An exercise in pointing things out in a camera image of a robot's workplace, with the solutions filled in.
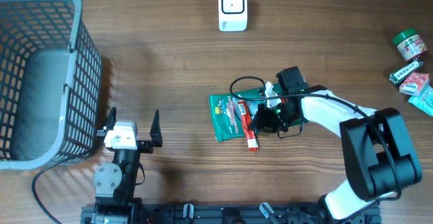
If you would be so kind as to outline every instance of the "gray plastic basket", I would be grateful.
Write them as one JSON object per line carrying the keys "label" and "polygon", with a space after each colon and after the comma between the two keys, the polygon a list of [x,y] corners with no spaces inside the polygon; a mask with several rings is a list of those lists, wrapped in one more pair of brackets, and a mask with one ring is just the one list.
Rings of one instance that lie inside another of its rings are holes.
{"label": "gray plastic basket", "polygon": [[0,0],[0,170],[93,148],[102,64],[82,10],[81,0]]}

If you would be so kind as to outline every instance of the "green jar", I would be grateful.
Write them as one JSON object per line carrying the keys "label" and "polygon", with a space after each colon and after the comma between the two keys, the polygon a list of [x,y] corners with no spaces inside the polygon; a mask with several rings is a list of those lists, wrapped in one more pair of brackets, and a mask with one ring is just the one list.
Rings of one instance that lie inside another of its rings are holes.
{"label": "green jar", "polygon": [[411,62],[427,53],[426,44],[413,28],[405,30],[393,38],[392,42],[406,60]]}

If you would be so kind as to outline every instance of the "wooden table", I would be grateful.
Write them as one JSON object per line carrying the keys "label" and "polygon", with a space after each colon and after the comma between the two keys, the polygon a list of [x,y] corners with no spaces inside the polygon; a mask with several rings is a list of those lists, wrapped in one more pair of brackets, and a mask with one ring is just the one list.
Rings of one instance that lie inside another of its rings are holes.
{"label": "wooden table", "polygon": [[[401,112],[424,179],[400,201],[384,202],[382,216],[384,223],[431,223],[433,118],[387,78],[405,64],[391,42],[399,32],[414,27],[433,48],[433,0],[248,1],[247,31],[224,33],[217,0],[83,0],[83,20],[104,57],[99,118],[116,106],[148,139],[160,110],[164,146],[141,157],[146,182],[135,196],[145,203],[258,204],[316,201],[332,191],[345,179],[342,148],[319,125],[287,140],[260,134],[255,153],[245,139],[214,138],[210,94],[227,93],[239,76],[275,82],[277,72],[298,66],[310,85]],[[431,55],[425,62],[431,74]],[[37,183],[41,200],[61,222],[78,223],[81,207],[94,203],[94,170],[112,157],[100,149],[84,163],[47,172]],[[30,190],[35,173],[1,173],[2,223],[49,222]]]}

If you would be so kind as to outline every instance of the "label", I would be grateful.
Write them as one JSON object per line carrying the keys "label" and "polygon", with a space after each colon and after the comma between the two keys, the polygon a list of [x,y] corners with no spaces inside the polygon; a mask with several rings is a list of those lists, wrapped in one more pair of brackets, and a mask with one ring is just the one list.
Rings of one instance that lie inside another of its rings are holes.
{"label": "label", "polygon": [[433,89],[428,87],[419,97],[419,101],[426,102],[430,107],[433,108]]}
{"label": "label", "polygon": [[247,143],[249,148],[258,148],[257,140],[255,139],[249,139]]}
{"label": "label", "polygon": [[243,104],[238,104],[241,115],[246,115],[245,106]]}
{"label": "label", "polygon": [[404,41],[401,41],[400,44],[397,45],[397,49],[406,62],[427,51],[426,44],[424,44],[419,35],[412,35]]}
{"label": "label", "polygon": [[415,69],[419,68],[421,65],[422,62],[413,61],[409,65],[405,66],[404,68],[401,68],[397,72],[391,74],[391,77],[393,77],[395,81],[401,81],[404,78],[406,78],[411,72],[413,72]]}
{"label": "label", "polygon": [[410,84],[403,85],[403,88],[402,88],[402,90],[404,90],[405,92],[409,93],[410,95],[413,92],[416,92],[417,89],[418,89],[418,86],[415,83],[410,83]]}
{"label": "label", "polygon": [[227,103],[227,115],[230,117],[230,124],[235,127],[235,132],[239,133],[235,119],[235,112],[233,111],[233,103],[231,103],[231,97],[227,96],[227,99],[229,100]]}

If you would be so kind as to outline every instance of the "black cable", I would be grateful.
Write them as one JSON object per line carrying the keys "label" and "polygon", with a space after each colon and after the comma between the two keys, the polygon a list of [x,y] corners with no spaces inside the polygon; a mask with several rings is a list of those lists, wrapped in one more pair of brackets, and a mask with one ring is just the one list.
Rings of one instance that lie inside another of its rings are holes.
{"label": "black cable", "polygon": [[297,133],[297,134],[293,134],[293,135],[289,135],[289,136],[280,137],[280,136],[279,136],[279,132],[280,132],[280,131],[281,131],[281,126],[278,127],[278,130],[277,130],[277,136],[278,136],[278,138],[280,138],[280,139],[285,139],[285,138],[289,138],[289,137],[299,136],[299,135],[301,135],[301,133],[304,131],[304,121],[302,121],[302,122],[300,123],[300,126],[299,126],[299,133]]}
{"label": "black cable", "polygon": [[389,163],[391,165],[392,174],[394,175],[394,180],[395,180],[395,184],[396,184],[396,188],[397,188],[397,195],[396,196],[393,196],[393,197],[382,197],[382,198],[376,199],[376,201],[380,202],[380,201],[384,201],[384,200],[398,200],[401,197],[400,177],[398,176],[398,172],[397,172],[397,169],[395,167],[394,160],[392,159],[390,150],[389,150],[388,146],[386,145],[385,139],[383,138],[382,133],[379,131],[379,129],[373,124],[373,122],[370,119],[370,117],[368,117],[368,115],[366,115],[366,113],[364,113],[362,110],[360,110],[357,105],[354,106],[354,105],[352,105],[352,104],[350,104],[350,103],[348,103],[348,102],[346,102],[346,101],[344,101],[342,99],[329,96],[328,94],[326,94],[326,95],[319,95],[319,94],[294,94],[294,95],[282,95],[282,96],[273,96],[273,97],[265,97],[265,98],[245,98],[245,97],[240,97],[240,96],[237,96],[233,92],[233,86],[238,81],[244,80],[244,79],[255,79],[255,80],[258,80],[258,81],[260,81],[263,84],[263,87],[265,87],[265,82],[261,78],[258,78],[256,76],[243,76],[243,77],[240,77],[238,79],[235,79],[230,84],[230,94],[234,98],[242,99],[244,101],[257,102],[257,101],[270,100],[270,99],[284,99],[284,98],[293,98],[293,97],[319,97],[319,98],[325,98],[325,99],[333,100],[335,102],[338,102],[340,104],[343,104],[343,105],[349,107],[350,109],[354,110],[355,112],[358,112],[361,116],[364,117],[364,119],[367,121],[367,124],[370,126],[370,128],[373,129],[373,132],[376,134],[376,137],[377,137],[378,141],[380,142],[380,144],[384,148],[384,151],[386,153],[386,157],[387,157],[387,159],[388,159],[388,161],[389,161]]}
{"label": "black cable", "polygon": [[144,183],[144,179],[145,179],[145,177],[144,177],[144,168],[143,168],[143,165],[141,164],[141,162],[139,163],[139,166],[140,166],[141,172],[143,173],[143,181],[141,181],[141,183],[135,183],[135,186],[143,184]]}
{"label": "black cable", "polygon": [[93,150],[87,150],[83,153],[77,154],[76,156],[69,156],[63,160],[60,160],[58,162],[54,162],[53,164],[50,164],[49,166],[45,167],[44,169],[40,170],[35,177],[33,178],[32,181],[32,193],[33,196],[35,197],[36,202],[38,203],[39,207],[41,207],[41,209],[43,210],[43,212],[56,224],[61,224],[46,208],[45,206],[42,204],[41,200],[38,197],[38,194],[36,193],[36,180],[38,179],[38,177],[40,177],[44,172],[48,171],[49,169],[52,169],[55,166],[60,165],[61,163],[65,163],[69,160],[73,160],[82,156],[85,156],[87,154],[90,154]]}

